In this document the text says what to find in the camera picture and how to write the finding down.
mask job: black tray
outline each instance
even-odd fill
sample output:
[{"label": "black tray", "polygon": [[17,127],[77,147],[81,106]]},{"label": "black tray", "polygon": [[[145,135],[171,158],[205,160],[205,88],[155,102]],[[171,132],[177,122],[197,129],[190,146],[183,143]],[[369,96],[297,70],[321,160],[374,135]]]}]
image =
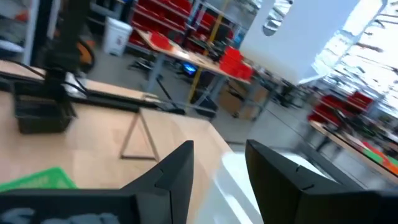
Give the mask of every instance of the black tray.
[{"label": "black tray", "polygon": [[22,134],[62,133],[76,116],[70,101],[51,99],[43,84],[12,82],[14,114]]}]

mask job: gray floor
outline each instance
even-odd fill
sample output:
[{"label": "gray floor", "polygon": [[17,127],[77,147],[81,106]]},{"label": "gray floor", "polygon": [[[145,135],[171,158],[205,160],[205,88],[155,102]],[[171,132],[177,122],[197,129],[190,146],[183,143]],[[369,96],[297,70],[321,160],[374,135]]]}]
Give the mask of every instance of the gray floor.
[{"label": "gray floor", "polygon": [[[96,50],[96,57],[96,67],[88,75],[89,79],[136,90],[141,90],[141,86],[146,84],[144,73],[126,69],[135,60],[132,55],[124,54],[122,57],[115,57]],[[173,100],[186,101],[190,85],[177,79],[168,69],[164,69],[162,74],[164,76],[162,83]],[[166,98],[158,85],[153,93]],[[309,105],[304,109],[287,109],[271,102],[259,119],[253,123],[243,119],[234,119],[220,108],[212,123],[227,142],[245,142],[247,139],[255,139],[269,147],[290,149],[301,142],[302,136],[307,132],[306,117],[310,111]],[[188,115],[197,116],[194,111]],[[316,145],[321,138],[321,136],[316,136],[312,144]],[[234,151],[244,151],[242,144],[230,144],[230,146]],[[330,146],[322,153],[326,158],[330,158],[333,150],[334,146]],[[333,163],[364,188],[390,189],[395,186],[348,152],[343,151]]]}]

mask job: desk surface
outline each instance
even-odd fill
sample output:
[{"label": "desk surface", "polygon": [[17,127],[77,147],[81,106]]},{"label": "desk surface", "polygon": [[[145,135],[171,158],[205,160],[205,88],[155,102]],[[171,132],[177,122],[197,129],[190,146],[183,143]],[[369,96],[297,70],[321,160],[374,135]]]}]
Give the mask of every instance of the desk surface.
[{"label": "desk surface", "polygon": [[171,56],[171,57],[174,57],[174,58],[186,61],[186,62],[190,62],[190,63],[192,63],[194,65],[202,67],[202,68],[204,68],[206,70],[209,70],[211,72],[215,72],[217,74],[225,75],[225,76],[227,76],[229,78],[233,78],[235,80],[239,80],[239,81],[244,82],[244,83],[250,83],[247,80],[244,80],[242,78],[236,78],[236,77],[234,77],[234,76],[222,71],[220,69],[220,66],[218,65],[218,63],[213,63],[208,57],[205,57],[203,55],[186,51],[186,50],[182,49],[178,44],[172,42],[171,40],[170,40],[170,42],[173,45],[172,49],[171,50],[165,50],[165,49],[162,49],[162,48],[156,46],[155,44],[152,43],[152,41],[150,41],[150,33],[144,32],[144,31],[141,31],[141,30],[136,30],[136,31],[144,39],[145,43],[147,43],[149,45],[149,47],[151,47],[152,49],[154,49],[154,50],[156,50],[158,52],[164,53],[164,54],[166,54],[168,56]]},{"label": "desk surface", "polygon": [[[0,62],[0,69],[34,76],[6,62]],[[88,88],[137,98],[144,95],[94,81],[88,82]],[[157,163],[155,160],[122,160],[119,158],[122,148],[139,148],[144,154],[152,152],[159,161],[181,142],[194,140],[195,174],[189,223],[206,195],[221,156],[232,151],[215,128],[202,119],[141,109],[142,122],[130,133],[130,125],[138,114],[74,104],[78,118],[65,133],[26,136],[18,132],[9,93],[0,91],[0,107],[0,182],[59,166],[81,189],[117,189]],[[133,141],[125,145],[126,139]]]},{"label": "desk surface", "polygon": [[[376,169],[378,172],[380,172],[382,175],[384,175],[388,179],[392,180],[395,183],[398,183],[398,174],[394,174],[393,171],[389,170],[387,167],[383,166],[382,164],[379,164],[376,161],[372,160],[370,157],[368,157],[367,155],[365,155],[363,152],[360,151],[362,149],[367,149],[367,147],[359,139],[356,139],[350,135],[335,136],[333,134],[330,134],[323,127],[323,125],[321,123],[318,123],[316,121],[310,121],[310,125],[313,128],[315,128],[317,131],[319,131],[320,133],[327,135],[337,145],[341,146],[342,148],[344,148],[344,149],[348,150],[349,152],[358,156],[367,165],[369,165],[373,169]],[[348,144],[347,141],[344,141],[343,139],[353,142],[360,149],[355,149],[352,145]]]}]

